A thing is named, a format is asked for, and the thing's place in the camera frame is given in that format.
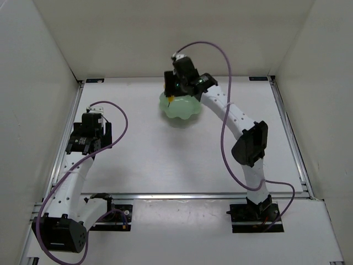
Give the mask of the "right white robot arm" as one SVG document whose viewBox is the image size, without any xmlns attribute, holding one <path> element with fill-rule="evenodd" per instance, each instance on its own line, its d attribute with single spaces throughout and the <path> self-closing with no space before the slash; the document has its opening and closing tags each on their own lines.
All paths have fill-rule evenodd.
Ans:
<svg viewBox="0 0 353 265">
<path fill-rule="evenodd" d="M 249 212 L 260 218 L 272 204 L 272 198 L 265 184 L 263 158 L 268 140 L 266 122 L 256 122 L 246 116 L 235 104 L 230 103 L 227 94 L 218 82 L 209 74 L 203 74 L 194 82 L 196 86 L 192 95 L 197 101 L 207 106 L 221 120 L 226 120 L 223 129 L 229 128 L 236 143 L 231 154 L 243 170 L 247 190 L 247 206 Z"/>
</svg>

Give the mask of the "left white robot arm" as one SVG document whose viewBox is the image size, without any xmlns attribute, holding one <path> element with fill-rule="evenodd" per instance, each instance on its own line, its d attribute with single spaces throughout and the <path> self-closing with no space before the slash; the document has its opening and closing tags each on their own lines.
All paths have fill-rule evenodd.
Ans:
<svg viewBox="0 0 353 265">
<path fill-rule="evenodd" d="M 49 251 L 80 253 L 87 240 L 88 226 L 94 217 L 106 212 L 104 201 L 87 199 L 79 206 L 82 188 L 93 165 L 90 154 L 112 143 L 111 123 L 105 122 L 100 112 L 82 114 L 73 124 L 66 152 L 63 173 L 69 176 L 55 191 L 45 206 L 41 218 L 35 218 L 31 229 L 40 224 L 37 240 L 43 241 Z"/>
</svg>

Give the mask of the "yellow fake pear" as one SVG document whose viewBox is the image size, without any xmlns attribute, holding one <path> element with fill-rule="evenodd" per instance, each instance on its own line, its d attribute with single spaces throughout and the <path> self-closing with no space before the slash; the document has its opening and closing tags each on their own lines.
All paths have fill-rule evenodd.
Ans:
<svg viewBox="0 0 353 265">
<path fill-rule="evenodd" d="M 175 98 L 174 96 L 170 96 L 170 97 L 167 98 L 167 100 L 168 100 L 168 105 L 167 105 L 167 107 L 168 107 L 168 108 L 170 107 L 171 102 L 174 101 L 174 98 Z"/>
</svg>

